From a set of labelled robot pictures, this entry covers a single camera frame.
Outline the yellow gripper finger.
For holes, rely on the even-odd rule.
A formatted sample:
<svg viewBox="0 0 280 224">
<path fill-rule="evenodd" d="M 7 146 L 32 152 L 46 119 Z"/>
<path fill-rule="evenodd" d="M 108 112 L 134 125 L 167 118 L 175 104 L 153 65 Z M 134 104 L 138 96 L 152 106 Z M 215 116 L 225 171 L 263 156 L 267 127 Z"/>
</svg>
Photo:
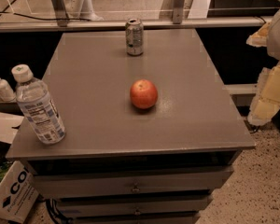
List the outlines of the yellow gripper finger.
<svg viewBox="0 0 280 224">
<path fill-rule="evenodd" d="M 249 108 L 247 120 L 262 126 L 280 110 L 280 61 L 272 69 L 263 68 L 259 74 L 257 92 Z"/>
<path fill-rule="evenodd" d="M 248 37 L 248 39 L 246 40 L 246 44 L 256 48 L 266 47 L 269 28 L 269 22 L 263 24 L 254 34 Z"/>
</svg>

